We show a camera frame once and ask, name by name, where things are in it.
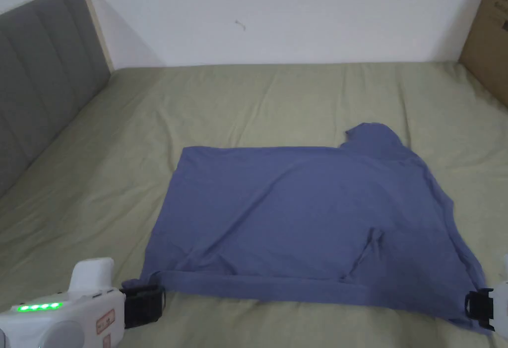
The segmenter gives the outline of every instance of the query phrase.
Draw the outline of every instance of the cardboard box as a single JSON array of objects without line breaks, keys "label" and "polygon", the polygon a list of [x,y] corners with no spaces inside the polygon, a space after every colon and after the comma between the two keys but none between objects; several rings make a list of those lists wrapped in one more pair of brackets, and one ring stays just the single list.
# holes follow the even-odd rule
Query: cardboard box
[{"label": "cardboard box", "polygon": [[459,61],[508,107],[508,0],[482,0]]}]

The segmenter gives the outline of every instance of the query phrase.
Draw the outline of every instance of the headboard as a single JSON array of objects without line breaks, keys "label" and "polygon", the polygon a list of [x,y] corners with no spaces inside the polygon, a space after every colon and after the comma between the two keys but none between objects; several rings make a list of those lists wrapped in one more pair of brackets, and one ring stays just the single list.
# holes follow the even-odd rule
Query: headboard
[{"label": "headboard", "polygon": [[0,196],[109,77],[85,0],[0,15]]}]

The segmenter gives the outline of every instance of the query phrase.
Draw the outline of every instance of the mattress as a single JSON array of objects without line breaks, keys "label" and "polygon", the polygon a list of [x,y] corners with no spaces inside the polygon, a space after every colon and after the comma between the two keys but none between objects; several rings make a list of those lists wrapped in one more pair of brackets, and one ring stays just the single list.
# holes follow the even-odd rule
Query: mattress
[{"label": "mattress", "polygon": [[[456,63],[137,68],[109,85],[0,200],[0,308],[66,290],[75,263],[137,278],[182,149],[337,146],[382,122],[422,157],[490,286],[508,251],[508,112]],[[384,308],[169,293],[121,347],[488,347],[497,337]]]}]

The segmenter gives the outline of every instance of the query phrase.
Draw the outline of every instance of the label sticker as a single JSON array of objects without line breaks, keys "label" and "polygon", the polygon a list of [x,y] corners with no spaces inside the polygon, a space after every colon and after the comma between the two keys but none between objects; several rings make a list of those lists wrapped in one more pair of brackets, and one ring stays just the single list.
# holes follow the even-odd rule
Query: label sticker
[{"label": "label sticker", "polygon": [[102,348],[111,348],[111,334],[108,334],[103,340],[102,340]]},{"label": "label sticker", "polygon": [[97,321],[97,334],[100,335],[106,328],[111,326],[115,321],[115,309],[107,312],[101,319]]}]

